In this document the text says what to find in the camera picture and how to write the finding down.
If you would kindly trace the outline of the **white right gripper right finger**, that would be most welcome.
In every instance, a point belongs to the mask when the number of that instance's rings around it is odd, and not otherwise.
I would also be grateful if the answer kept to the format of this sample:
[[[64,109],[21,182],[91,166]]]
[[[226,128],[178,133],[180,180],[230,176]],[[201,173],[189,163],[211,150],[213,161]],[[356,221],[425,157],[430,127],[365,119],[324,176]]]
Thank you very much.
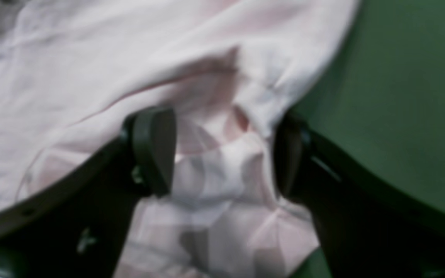
[[[332,278],[445,278],[445,212],[388,184],[287,113],[273,151],[280,194],[309,209]]]

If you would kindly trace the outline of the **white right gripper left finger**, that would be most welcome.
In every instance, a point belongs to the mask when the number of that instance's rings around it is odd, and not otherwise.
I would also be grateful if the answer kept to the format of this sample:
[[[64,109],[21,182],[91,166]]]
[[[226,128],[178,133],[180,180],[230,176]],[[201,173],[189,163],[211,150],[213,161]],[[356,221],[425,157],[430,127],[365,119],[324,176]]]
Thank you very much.
[[[0,278],[111,278],[138,202],[171,192],[169,107],[132,113],[118,137],[64,178],[0,211]]]

